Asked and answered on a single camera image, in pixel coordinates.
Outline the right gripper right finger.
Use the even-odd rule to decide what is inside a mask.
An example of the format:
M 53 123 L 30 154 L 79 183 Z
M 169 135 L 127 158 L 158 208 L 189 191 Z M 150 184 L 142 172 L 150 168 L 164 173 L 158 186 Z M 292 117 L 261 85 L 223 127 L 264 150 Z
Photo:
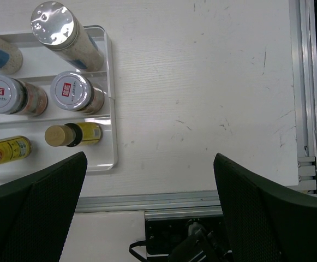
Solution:
M 234 261 L 317 261 L 317 198 L 222 154 L 214 176 Z

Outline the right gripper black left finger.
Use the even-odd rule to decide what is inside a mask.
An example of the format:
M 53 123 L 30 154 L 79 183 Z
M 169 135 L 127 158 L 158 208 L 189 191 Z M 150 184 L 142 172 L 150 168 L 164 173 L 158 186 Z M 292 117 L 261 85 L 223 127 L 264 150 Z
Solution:
M 0 261 L 59 261 L 87 170 L 76 153 L 0 185 Z

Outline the yellow small bottle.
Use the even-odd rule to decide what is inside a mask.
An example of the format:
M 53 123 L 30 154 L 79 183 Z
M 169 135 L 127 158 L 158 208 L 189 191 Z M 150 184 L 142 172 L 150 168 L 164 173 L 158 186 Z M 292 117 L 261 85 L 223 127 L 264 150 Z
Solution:
M 45 131 L 45 141 L 52 147 L 91 146 L 97 144 L 103 131 L 97 123 L 67 123 L 50 126 Z
M 25 136 L 13 136 L 0 139 L 0 165 L 22 160 L 30 155 L 32 145 Z

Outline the red cap jar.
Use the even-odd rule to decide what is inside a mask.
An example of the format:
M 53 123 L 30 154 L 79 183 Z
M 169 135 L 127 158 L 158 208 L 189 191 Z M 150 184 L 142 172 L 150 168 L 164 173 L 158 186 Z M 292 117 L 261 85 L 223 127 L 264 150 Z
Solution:
M 105 95 L 99 85 L 76 72 L 62 72 L 52 81 L 50 95 L 61 109 L 95 114 L 104 105 Z
M 35 85 L 0 75 L 0 114 L 39 116 L 47 108 L 45 91 Z

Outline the blue label shaker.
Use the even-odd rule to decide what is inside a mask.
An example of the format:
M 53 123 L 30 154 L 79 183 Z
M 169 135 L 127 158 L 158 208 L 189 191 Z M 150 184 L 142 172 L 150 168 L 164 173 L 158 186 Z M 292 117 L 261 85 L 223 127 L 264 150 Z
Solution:
M 14 74 L 23 64 L 22 52 L 13 44 L 0 38 L 0 72 Z
M 104 55 L 73 12 L 64 4 L 48 1 L 31 15 L 36 39 L 67 63 L 82 72 L 99 71 Z

